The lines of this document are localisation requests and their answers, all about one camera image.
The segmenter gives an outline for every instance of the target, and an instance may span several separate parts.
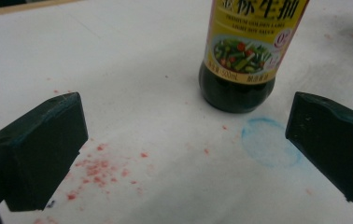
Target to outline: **dark liquid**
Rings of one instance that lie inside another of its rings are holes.
[[[244,85],[216,76],[202,63],[199,75],[204,98],[212,106],[231,113],[254,110],[270,95],[275,78],[259,85]]]

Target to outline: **blue circle mark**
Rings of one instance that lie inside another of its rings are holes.
[[[285,138],[285,127],[273,119],[250,119],[241,132],[248,156],[267,167],[291,167],[301,152]]]

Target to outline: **white table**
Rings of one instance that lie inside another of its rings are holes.
[[[311,1],[275,90],[245,115],[200,94],[210,5],[87,0],[0,15],[0,129],[78,91],[90,135],[52,208],[1,203],[6,224],[353,223],[353,203],[284,137],[296,91],[353,109],[353,1]]]

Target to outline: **bottle label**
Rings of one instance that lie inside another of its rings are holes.
[[[309,0],[214,0],[206,67],[226,80],[255,85],[275,77]]]

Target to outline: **bottle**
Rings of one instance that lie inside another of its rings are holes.
[[[199,82],[212,106],[247,113],[270,95],[309,0],[213,0]]]

